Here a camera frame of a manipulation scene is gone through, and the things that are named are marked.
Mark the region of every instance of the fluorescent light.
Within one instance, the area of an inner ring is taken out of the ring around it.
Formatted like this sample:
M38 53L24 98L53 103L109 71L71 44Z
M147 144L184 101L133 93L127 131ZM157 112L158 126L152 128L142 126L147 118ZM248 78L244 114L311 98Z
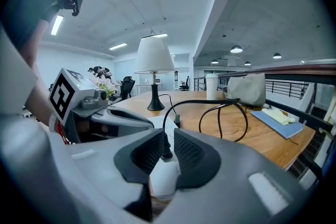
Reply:
M51 34L52 34L52 35L54 35L54 36L56 35L57 30L58 30L59 26L61 25L62 20L63 20L63 17L62 17L62 16L59 16L59 15L58 15L58 16L56 17L54 26L52 27L53 29L51 30Z
M277 52L273 55L273 59L280 59L280 58L281 58L281 55Z
M127 45L126 43L123 43L123 44L120 44L120 45L116 45L116 46L114 46L114 47L111 47L109 50L115 50L115 49L124 47L124 46L126 46L126 45Z
M143 40L144 38L148 38L148 37L167 37L168 34L164 33L164 34L159 34L159 35L155 35L155 36L147 36L147 37L143 37L141 38L141 40Z
M167 34L159 34L159 35L155 35L153 37L166 37L166 36L168 36L168 35Z
M234 53L234 54L237 54L239 52L242 52L243 49L241 48L241 46L238 46L238 45L234 45L232 46L230 52Z

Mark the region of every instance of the white cup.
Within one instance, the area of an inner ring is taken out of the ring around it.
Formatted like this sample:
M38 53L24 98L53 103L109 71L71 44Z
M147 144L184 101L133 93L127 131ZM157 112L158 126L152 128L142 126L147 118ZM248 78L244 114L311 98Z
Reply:
M207 74L206 78L206 99L216 100L218 74Z

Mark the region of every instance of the flower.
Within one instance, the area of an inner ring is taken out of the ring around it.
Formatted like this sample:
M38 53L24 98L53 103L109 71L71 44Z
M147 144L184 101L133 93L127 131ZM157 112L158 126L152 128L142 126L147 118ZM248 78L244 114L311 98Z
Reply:
M105 90L107 97L109 98L112 94L115 94L117 91L117 87L111 83L110 79L105 78L105 76L101 76L101 78L97 78L92 75L89 79L94 84L98 85L98 87L102 90Z

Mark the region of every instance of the gray bag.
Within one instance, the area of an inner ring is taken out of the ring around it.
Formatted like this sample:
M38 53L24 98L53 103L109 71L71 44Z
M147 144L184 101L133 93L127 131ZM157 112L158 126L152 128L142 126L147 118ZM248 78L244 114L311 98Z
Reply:
M227 97L240 98L240 103L263 106L266 101L265 74L249 74L245 77L232 77L227 84Z

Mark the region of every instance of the table lamp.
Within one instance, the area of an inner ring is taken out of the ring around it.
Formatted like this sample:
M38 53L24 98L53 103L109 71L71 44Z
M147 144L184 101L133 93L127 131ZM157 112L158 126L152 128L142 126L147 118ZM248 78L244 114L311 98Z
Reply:
M159 37L146 37L141 39L138 55L136 57L135 74L152 74L152 101L147 107L151 111L164 109L158 94L158 85L155 82L156 74L174 72L174 65L167 46Z

